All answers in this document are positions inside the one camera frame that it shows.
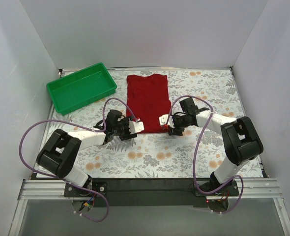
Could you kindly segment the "red t shirt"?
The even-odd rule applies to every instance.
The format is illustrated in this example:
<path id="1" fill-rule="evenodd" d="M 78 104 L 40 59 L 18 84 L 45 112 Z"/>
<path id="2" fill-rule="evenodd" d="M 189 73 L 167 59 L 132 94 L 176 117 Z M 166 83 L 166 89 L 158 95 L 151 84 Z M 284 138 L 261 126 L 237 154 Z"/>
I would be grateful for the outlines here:
<path id="1" fill-rule="evenodd" d="M 135 115 L 144 123 L 143 133 L 166 133 L 160 126 L 159 117 L 171 108 L 168 77 L 161 74 L 127 76 L 127 116 Z"/>

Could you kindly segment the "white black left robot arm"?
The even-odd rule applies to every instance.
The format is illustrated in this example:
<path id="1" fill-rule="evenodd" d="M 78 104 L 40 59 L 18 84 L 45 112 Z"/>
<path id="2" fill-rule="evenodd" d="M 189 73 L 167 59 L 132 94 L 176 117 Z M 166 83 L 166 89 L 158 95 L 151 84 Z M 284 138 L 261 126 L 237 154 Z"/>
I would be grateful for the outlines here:
<path id="1" fill-rule="evenodd" d="M 144 130 L 140 119 L 124 117 L 122 112 L 110 110 L 106 119 L 99 121 L 92 130 L 66 132 L 56 129 L 37 156 L 36 163 L 56 177 L 75 184 L 76 192 L 83 197 L 92 192 L 92 178 L 75 166 L 80 150 L 101 146 L 114 137 L 121 141 L 133 139 Z"/>

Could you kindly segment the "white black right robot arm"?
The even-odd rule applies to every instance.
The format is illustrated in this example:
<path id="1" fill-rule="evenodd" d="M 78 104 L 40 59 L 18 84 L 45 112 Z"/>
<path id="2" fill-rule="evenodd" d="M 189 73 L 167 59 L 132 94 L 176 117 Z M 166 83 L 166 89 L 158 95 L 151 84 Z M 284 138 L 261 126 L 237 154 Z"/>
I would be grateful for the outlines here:
<path id="1" fill-rule="evenodd" d="M 230 118 L 214 112 L 211 105 L 199 108 L 193 96 L 177 99 L 182 111 L 162 115 L 159 123 L 168 128 L 170 136 L 181 136 L 185 128 L 196 126 L 213 131 L 222 136 L 226 157 L 222 164 L 211 174 L 208 182 L 199 185 L 193 177 L 194 186 L 204 195 L 221 195 L 228 189 L 238 172 L 249 161 L 263 152 L 263 144 L 249 117 Z"/>

